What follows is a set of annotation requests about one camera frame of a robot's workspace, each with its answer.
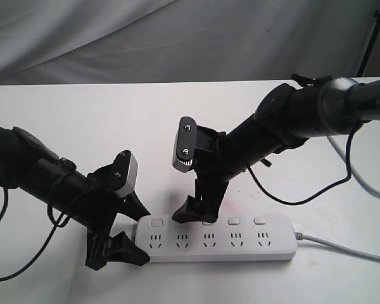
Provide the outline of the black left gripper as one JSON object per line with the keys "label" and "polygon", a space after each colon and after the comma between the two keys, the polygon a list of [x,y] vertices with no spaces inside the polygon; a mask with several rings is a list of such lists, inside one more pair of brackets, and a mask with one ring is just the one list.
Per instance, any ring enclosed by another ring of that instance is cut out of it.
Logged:
{"label": "black left gripper", "polygon": [[150,261],[149,255],[138,248],[125,232],[110,235],[118,213],[136,222],[151,215],[135,191],[123,198],[115,194],[113,162],[88,174],[88,189],[72,205],[74,210],[82,212],[74,219],[84,220],[87,245],[85,265],[92,270],[99,270],[108,262],[145,265]]}

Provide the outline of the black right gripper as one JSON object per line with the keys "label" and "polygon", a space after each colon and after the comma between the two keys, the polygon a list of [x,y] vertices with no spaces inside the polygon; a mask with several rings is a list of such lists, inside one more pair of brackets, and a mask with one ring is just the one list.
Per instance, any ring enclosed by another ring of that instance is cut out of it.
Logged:
{"label": "black right gripper", "polygon": [[239,157],[239,147],[228,134],[198,126],[193,164],[195,197],[188,196],[172,220],[180,224],[215,223],[229,181],[239,172]]}

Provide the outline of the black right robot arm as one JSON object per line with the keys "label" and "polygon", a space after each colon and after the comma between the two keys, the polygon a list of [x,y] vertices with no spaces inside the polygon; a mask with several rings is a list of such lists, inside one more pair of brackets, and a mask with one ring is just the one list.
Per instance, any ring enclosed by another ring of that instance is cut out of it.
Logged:
{"label": "black right robot arm", "polygon": [[214,223],[230,180],[254,164],[313,137],[352,139],[363,124],[380,121],[380,80],[292,78],[296,87],[275,87],[231,132],[200,126],[191,117],[179,120],[172,164],[180,172],[195,172],[196,180],[194,196],[174,212],[173,221]]}

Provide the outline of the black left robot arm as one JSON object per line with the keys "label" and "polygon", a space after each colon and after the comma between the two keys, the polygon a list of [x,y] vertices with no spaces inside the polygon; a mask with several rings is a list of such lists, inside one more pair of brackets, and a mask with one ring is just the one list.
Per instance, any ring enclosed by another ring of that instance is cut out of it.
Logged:
{"label": "black left robot arm", "polygon": [[99,270],[108,262],[144,265],[149,255],[126,233],[111,237],[118,214],[139,221],[149,212],[135,193],[138,164],[129,150],[88,175],[74,162],[60,158],[31,133],[0,127],[0,186],[20,188],[87,229],[85,265]]}

